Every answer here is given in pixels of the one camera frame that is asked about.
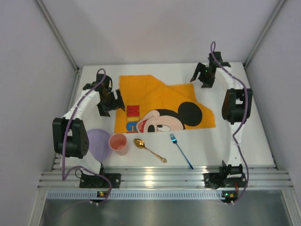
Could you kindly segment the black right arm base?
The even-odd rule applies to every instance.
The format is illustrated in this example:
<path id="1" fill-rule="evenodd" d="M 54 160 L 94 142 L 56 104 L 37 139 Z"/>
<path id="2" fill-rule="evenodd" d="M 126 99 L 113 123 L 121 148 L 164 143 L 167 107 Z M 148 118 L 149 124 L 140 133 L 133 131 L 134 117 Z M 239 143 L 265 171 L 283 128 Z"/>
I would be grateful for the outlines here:
<path id="1" fill-rule="evenodd" d="M 204 174 L 204 183 L 206 188 L 243 188 L 246 186 L 246 175 L 243 172 L 243 165 L 226 164 L 222 161 L 219 171 Z"/>

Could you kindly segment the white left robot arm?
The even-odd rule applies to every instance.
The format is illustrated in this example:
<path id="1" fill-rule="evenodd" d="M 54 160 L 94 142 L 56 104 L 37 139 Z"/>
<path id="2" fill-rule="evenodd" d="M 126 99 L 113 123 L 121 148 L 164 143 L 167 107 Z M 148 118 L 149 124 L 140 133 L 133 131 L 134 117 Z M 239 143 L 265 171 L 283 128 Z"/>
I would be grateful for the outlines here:
<path id="1" fill-rule="evenodd" d="M 119 89 L 116 96 L 112 90 L 112 79 L 101 68 L 96 73 L 96 81 L 87 83 L 73 107 L 61 118 L 52 122 L 54 151 L 62 155 L 62 180 L 65 181 L 72 170 L 82 169 L 90 174 L 99 174 L 101 162 L 89 151 L 89 139 L 84 120 L 97 108 L 99 115 L 110 117 L 112 110 L 125 110 Z"/>

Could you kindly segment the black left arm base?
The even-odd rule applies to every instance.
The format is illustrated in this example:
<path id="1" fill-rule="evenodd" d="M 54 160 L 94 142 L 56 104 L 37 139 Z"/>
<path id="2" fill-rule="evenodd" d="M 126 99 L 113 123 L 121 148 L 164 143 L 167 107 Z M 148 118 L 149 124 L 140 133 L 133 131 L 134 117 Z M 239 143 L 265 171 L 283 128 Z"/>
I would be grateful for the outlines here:
<path id="1" fill-rule="evenodd" d="M 104 175 L 111 183 L 112 188 L 119 188 L 121 183 L 121 174 L 105 173 Z M 82 174 L 80 177 L 80 188 L 109 188 L 109 183 L 98 176 Z"/>

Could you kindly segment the orange Mickey Mouse cloth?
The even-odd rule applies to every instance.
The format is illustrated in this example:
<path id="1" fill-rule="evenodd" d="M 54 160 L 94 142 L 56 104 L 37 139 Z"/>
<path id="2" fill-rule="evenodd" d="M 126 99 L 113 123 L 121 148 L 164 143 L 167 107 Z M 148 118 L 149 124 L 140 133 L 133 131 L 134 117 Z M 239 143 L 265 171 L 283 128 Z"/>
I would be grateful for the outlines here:
<path id="1" fill-rule="evenodd" d="M 213 111 L 197 101 L 191 83 L 166 85 L 152 75 L 122 75 L 119 88 L 125 110 L 116 111 L 115 133 L 215 127 Z"/>

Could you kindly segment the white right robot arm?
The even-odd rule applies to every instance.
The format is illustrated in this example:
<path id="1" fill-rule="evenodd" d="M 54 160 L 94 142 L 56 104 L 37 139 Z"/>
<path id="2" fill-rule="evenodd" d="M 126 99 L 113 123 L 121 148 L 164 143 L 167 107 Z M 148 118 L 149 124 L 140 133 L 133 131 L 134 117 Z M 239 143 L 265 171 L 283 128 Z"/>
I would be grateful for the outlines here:
<path id="1" fill-rule="evenodd" d="M 209 53 L 209 63 L 198 63 L 190 82 L 198 79 L 202 88 L 212 88 L 218 80 L 225 90 L 222 104 L 222 118 L 230 129 L 230 146 L 226 148 L 226 155 L 222 165 L 238 167 L 242 164 L 242 133 L 252 108 L 253 91 L 232 74 L 231 65 L 224 62 L 220 52 L 214 50 Z"/>

